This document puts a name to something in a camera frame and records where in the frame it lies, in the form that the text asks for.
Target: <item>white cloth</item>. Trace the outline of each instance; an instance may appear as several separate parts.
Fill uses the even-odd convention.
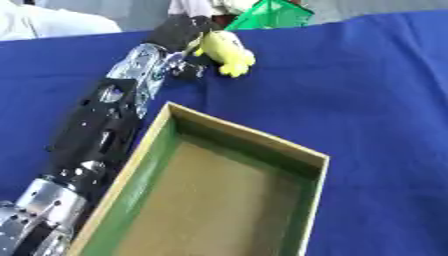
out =
[[[187,13],[190,17],[241,14],[258,0],[171,0],[169,14]]]
[[[0,40],[120,31],[121,29],[114,21],[98,15],[16,5],[9,0],[0,0]]]

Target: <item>blue fabric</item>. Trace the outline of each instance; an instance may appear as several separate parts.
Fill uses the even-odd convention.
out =
[[[258,63],[169,79],[172,100],[332,156],[310,256],[448,255],[447,11],[241,33]],[[0,44],[0,197],[42,169],[71,107],[145,35]]]

